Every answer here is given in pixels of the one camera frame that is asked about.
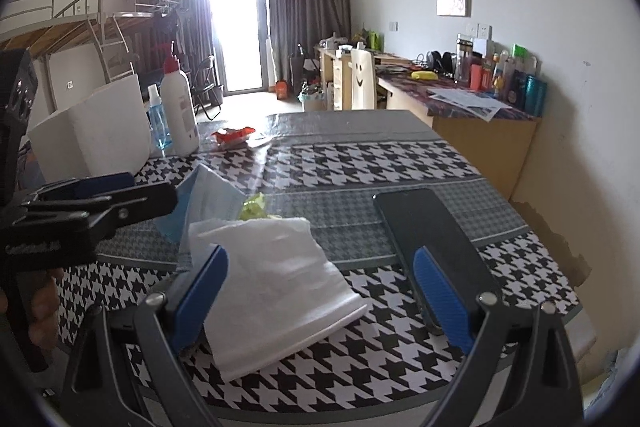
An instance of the power outlet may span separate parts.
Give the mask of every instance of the power outlet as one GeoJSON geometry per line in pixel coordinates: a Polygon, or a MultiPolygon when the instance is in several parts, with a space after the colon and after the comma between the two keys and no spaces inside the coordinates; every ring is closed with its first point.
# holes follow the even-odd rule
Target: power outlet
{"type": "Polygon", "coordinates": [[[465,35],[475,39],[478,37],[478,25],[473,22],[466,23],[465,35]]]}
{"type": "Polygon", "coordinates": [[[492,28],[488,24],[479,24],[478,25],[478,38],[479,39],[487,39],[491,40],[492,28]]]}

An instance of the bunk bed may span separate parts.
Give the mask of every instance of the bunk bed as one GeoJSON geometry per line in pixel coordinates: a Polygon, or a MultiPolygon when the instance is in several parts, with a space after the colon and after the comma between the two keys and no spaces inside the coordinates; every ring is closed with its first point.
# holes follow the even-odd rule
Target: bunk bed
{"type": "MultiPolygon", "coordinates": [[[[10,0],[9,4],[25,0],[10,0]]],[[[133,62],[135,56],[130,52],[126,36],[133,35],[151,27],[158,17],[165,17],[179,6],[173,0],[134,0],[135,11],[112,12],[103,11],[104,0],[97,0],[97,12],[89,11],[90,0],[73,0],[59,12],[54,11],[54,0],[47,0],[44,6],[33,7],[0,17],[0,22],[28,13],[44,11],[50,12],[50,18],[34,22],[25,26],[0,34],[0,51],[28,48],[33,60],[42,58],[46,65],[46,89],[52,95],[48,58],[50,55],[82,46],[92,42],[97,51],[106,84],[125,78],[135,72],[133,62]],[[112,46],[118,46],[124,51],[126,67],[119,68],[113,74],[105,51],[112,46]]]]}

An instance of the houndstooth tablecloth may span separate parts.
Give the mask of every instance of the houndstooth tablecloth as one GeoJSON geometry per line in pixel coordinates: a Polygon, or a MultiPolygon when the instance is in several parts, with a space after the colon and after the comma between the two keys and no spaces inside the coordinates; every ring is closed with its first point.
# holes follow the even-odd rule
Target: houndstooth tablecloth
{"type": "MultiPolygon", "coordinates": [[[[140,183],[178,184],[202,162],[246,194],[263,192],[270,213],[309,219],[327,257],[356,292],[371,299],[372,310],[347,328],[231,383],[220,379],[208,346],[199,346],[183,360],[184,367],[218,417],[332,423],[410,409],[443,394],[462,352],[423,324],[373,207],[372,196],[382,191],[433,189],[478,248],[510,305],[551,300],[565,321],[580,311],[558,265],[478,171],[409,114],[402,117],[406,121],[390,116],[402,131],[389,131],[390,113],[403,112],[351,112],[348,130],[333,133],[330,120],[344,125],[346,117],[304,113],[287,117],[286,125],[282,116],[268,117],[262,129],[271,133],[270,140],[258,148],[153,158],[137,175],[140,183]]],[[[209,131],[201,128],[201,134],[209,131]]],[[[175,267],[177,249],[151,223],[122,230],[101,248],[98,263],[69,270],[62,284],[60,336],[69,347],[89,304],[103,301],[113,309],[135,304],[175,267]]],[[[129,346],[129,354],[143,394],[153,397],[137,346],[129,346]]]]}

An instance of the red bottle cap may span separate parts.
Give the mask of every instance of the red bottle cap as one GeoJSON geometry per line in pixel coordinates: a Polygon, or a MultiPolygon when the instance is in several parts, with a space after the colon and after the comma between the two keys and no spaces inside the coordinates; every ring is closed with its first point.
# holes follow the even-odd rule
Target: red bottle cap
{"type": "Polygon", "coordinates": [[[180,71],[180,61],[173,55],[169,55],[164,61],[164,74],[180,71]]]}

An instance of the blue liquid bottle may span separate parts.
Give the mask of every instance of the blue liquid bottle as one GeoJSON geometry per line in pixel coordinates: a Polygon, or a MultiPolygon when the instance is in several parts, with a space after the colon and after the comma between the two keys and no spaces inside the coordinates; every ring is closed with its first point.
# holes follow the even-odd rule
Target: blue liquid bottle
{"type": "Polygon", "coordinates": [[[158,93],[158,86],[151,84],[149,91],[149,120],[151,122],[151,138],[156,147],[163,151],[171,145],[171,135],[169,134],[169,126],[164,116],[164,108],[162,100],[158,93]]]}

